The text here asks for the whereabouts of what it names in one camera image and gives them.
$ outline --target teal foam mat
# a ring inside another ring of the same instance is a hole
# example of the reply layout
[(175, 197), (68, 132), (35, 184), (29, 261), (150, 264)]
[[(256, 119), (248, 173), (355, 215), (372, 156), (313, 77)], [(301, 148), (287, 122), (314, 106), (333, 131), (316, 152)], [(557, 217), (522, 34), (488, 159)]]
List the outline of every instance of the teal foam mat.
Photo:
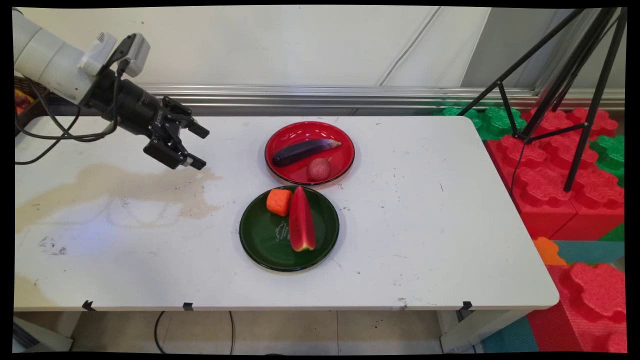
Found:
[(484, 352), (537, 352), (538, 345), (526, 316), (482, 341)]
[(554, 241), (567, 263), (612, 263), (625, 255), (624, 241)]

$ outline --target table surface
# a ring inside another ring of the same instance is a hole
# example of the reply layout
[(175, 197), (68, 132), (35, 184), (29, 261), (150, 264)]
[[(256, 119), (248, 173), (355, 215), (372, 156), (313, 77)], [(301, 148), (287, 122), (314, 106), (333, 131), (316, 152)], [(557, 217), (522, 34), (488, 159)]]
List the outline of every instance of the table surface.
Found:
[[(61, 117), (68, 124), (69, 117)], [(544, 309), (558, 292), (471, 121), (465, 117), (200, 117), (182, 132), (202, 171), (170, 170), (118, 130), (65, 140), (15, 167), (14, 310)], [(286, 184), (264, 161), (293, 122), (328, 122), (355, 162), (313, 186), (338, 210), (320, 264), (281, 273), (255, 264), (238, 237), (245, 207)], [(75, 133), (106, 122), (83, 117)], [(36, 133), (58, 135), (50, 119)], [(19, 135), (16, 159), (49, 142)]]

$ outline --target floor tile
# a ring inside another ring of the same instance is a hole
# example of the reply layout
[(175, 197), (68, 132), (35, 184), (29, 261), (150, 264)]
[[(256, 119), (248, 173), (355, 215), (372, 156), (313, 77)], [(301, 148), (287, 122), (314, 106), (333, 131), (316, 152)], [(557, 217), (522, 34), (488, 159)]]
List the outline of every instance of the floor tile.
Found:
[(73, 333), (72, 351), (159, 352), (154, 325), (159, 311), (88, 311)]
[(169, 354), (229, 354), (228, 311), (172, 311), (158, 323), (158, 341)]
[(235, 355), (336, 355), (335, 311), (234, 311)]
[(340, 355), (441, 354), (435, 311), (339, 311)]

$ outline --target table leg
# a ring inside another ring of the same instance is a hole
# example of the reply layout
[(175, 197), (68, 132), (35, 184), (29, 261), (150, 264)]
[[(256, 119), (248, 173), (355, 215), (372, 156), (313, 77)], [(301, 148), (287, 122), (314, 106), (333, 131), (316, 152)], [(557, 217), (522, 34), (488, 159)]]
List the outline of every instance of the table leg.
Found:
[[(531, 310), (526, 309), (478, 310), (449, 329), (441, 325), (442, 352), (445, 354), (462, 352), (530, 312)], [(445, 316), (438, 315), (438, 318), (445, 318)]]

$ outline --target purple eggplant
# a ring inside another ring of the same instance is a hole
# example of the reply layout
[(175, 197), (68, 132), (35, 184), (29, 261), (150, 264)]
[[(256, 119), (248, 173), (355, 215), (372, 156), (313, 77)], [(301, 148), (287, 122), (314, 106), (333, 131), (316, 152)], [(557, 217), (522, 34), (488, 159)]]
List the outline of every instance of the purple eggplant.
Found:
[(342, 143), (333, 139), (316, 139), (295, 143), (276, 152), (273, 156), (273, 164), (277, 167), (285, 167), (295, 163), (296, 161), (300, 161), (311, 155), (333, 149), (340, 145), (342, 145)]

